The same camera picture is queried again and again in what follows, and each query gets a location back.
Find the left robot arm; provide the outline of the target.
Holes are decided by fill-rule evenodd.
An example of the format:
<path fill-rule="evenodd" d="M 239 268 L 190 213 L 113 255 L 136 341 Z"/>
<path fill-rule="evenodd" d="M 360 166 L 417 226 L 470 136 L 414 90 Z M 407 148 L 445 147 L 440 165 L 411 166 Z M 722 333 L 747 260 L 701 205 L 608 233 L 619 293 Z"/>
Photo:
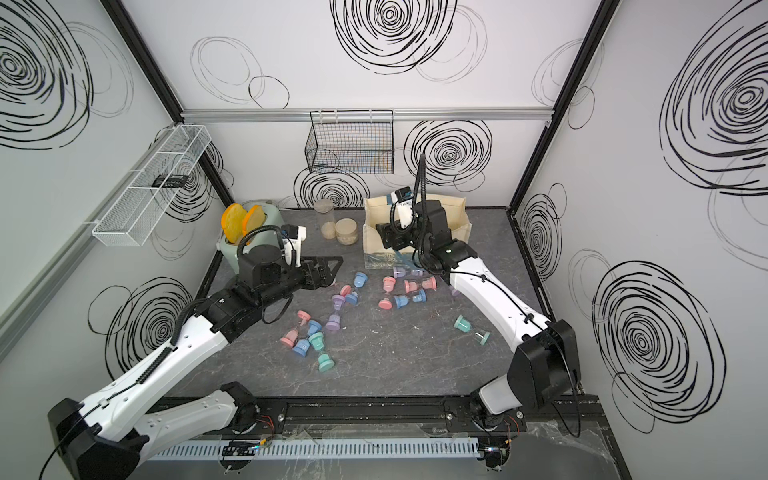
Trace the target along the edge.
<path fill-rule="evenodd" d="M 264 323 L 270 306 L 334 282 L 342 258 L 302 256 L 305 238 L 305 227 L 297 225 L 267 225 L 245 234 L 237 246 L 238 273 L 228 287 L 183 307 L 170 338 L 120 377 L 82 401 L 65 398 L 49 411 L 51 455 L 75 479 L 126 479 L 169 447 L 260 423 L 256 398 L 238 382 L 164 412 L 149 410 L 198 365 Z"/>

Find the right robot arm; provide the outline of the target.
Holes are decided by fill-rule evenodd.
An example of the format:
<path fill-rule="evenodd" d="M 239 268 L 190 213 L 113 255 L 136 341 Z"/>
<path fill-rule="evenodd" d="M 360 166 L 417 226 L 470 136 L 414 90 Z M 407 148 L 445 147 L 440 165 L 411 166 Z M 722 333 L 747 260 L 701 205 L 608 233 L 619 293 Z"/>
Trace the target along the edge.
<path fill-rule="evenodd" d="M 571 325 L 526 305 L 492 274 L 479 254 L 449 228 L 437 199 L 388 199 L 375 222 L 382 246 L 411 247 L 417 264 L 463 294 L 501 334 L 513 354 L 506 374 L 480 387 L 481 410 L 539 410 L 562 394 L 577 392 L 580 365 Z"/>

